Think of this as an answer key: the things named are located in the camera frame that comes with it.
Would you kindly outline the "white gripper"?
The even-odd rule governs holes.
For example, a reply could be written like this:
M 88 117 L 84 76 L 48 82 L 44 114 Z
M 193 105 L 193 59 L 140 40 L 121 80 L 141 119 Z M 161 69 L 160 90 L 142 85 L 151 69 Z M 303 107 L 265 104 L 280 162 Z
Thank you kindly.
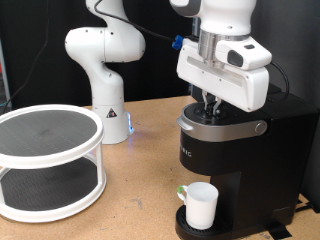
M 243 41 L 219 41 L 214 56 L 220 66 L 209 66 L 199 55 L 198 44 L 184 39 L 177 64 L 181 79 L 206 91 L 202 92 L 204 110 L 209 105 L 208 93 L 216 96 L 214 116 L 220 114 L 222 100 L 246 112 L 261 108 L 269 85 L 265 66 L 270 63 L 270 52 L 249 37 Z

